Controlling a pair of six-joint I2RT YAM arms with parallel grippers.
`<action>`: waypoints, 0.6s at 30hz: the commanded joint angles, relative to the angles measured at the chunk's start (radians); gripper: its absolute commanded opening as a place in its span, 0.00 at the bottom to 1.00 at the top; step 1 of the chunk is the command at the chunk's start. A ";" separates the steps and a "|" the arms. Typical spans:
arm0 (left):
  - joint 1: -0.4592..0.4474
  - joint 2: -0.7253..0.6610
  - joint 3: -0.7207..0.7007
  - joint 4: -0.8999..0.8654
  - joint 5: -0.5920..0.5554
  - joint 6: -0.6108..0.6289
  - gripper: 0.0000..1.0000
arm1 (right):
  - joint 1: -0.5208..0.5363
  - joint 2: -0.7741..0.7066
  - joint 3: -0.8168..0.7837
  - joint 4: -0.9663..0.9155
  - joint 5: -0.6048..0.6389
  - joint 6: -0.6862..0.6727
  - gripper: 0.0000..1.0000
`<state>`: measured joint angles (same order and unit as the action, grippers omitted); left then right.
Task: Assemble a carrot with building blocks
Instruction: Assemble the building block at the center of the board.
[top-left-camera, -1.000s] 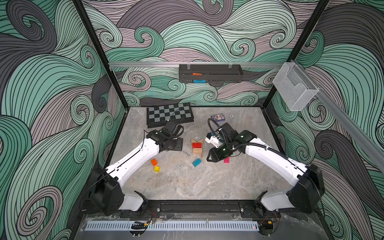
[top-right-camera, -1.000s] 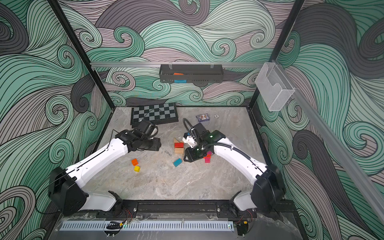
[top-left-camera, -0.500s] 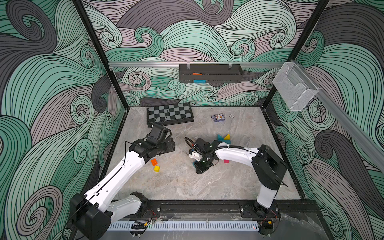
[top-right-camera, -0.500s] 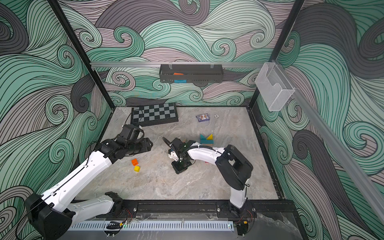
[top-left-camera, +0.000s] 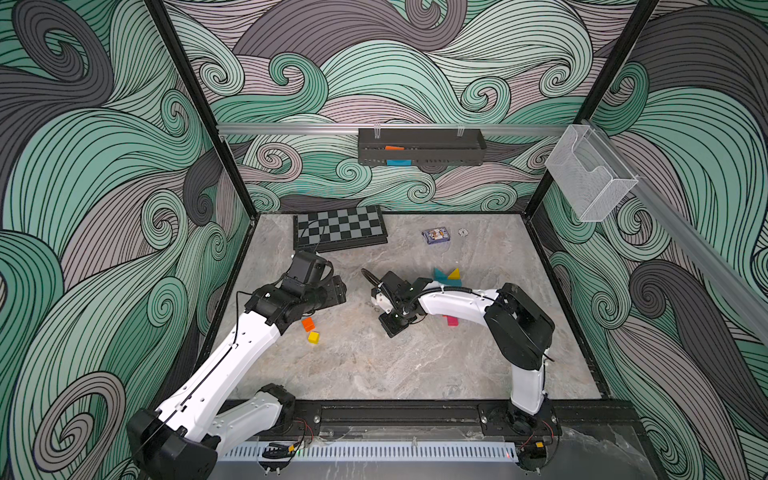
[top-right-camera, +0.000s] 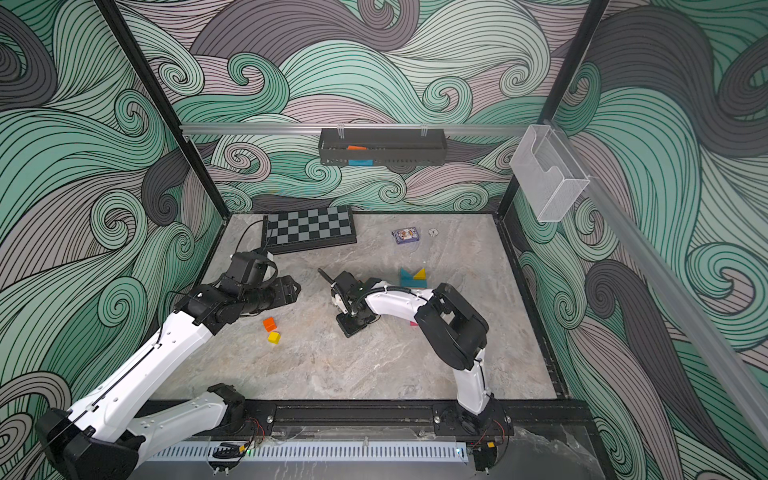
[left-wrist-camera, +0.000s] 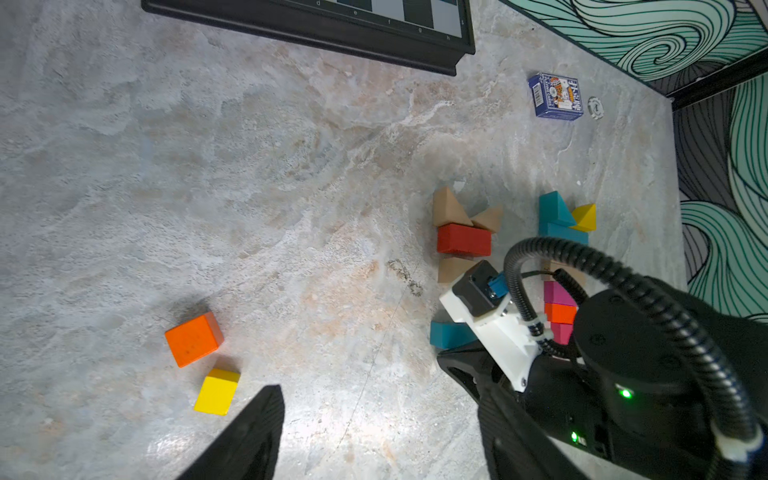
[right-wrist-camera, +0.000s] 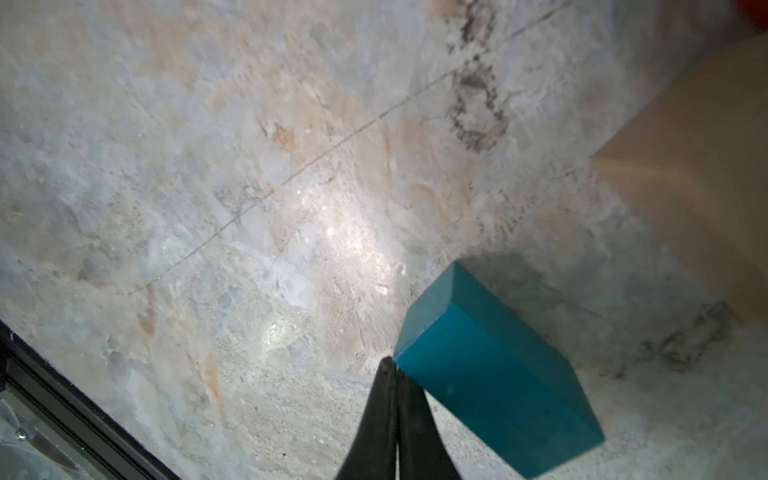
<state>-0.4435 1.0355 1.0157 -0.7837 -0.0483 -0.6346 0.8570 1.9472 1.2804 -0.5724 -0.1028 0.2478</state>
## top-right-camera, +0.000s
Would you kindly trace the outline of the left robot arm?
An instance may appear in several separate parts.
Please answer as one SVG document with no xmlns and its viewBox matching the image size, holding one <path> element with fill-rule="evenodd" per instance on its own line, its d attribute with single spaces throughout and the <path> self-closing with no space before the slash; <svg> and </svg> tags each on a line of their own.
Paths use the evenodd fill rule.
<svg viewBox="0 0 768 480">
<path fill-rule="evenodd" d="M 138 412 L 224 326 L 245 313 L 290 305 L 300 292 L 290 276 L 233 295 L 213 285 L 194 288 L 104 382 L 68 409 L 49 408 L 38 420 L 36 432 L 50 465 L 67 479 L 126 479 L 154 454 L 195 434 L 239 432 L 246 423 L 246 401 L 224 383 L 148 416 Z"/>
</svg>

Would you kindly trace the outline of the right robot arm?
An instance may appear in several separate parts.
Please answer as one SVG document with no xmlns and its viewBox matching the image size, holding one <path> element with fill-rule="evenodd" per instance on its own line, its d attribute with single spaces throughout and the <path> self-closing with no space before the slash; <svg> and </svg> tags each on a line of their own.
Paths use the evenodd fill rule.
<svg viewBox="0 0 768 480">
<path fill-rule="evenodd" d="M 489 325 L 452 285 L 411 289 L 376 278 L 365 283 L 338 278 L 331 283 L 331 300 L 347 338 L 382 316 L 416 324 L 437 357 L 453 370 L 459 407 L 470 417 L 483 418 L 492 398 L 484 373 Z"/>
</svg>

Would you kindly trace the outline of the teal long block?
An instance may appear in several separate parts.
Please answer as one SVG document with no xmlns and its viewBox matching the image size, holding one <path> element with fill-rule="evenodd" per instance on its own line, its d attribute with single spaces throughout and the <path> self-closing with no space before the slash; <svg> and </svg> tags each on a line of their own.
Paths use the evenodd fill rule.
<svg viewBox="0 0 768 480">
<path fill-rule="evenodd" d="M 401 287 L 405 287 L 409 289 L 427 289 L 428 288 L 426 280 L 401 279 L 399 282 L 399 285 Z"/>
</svg>

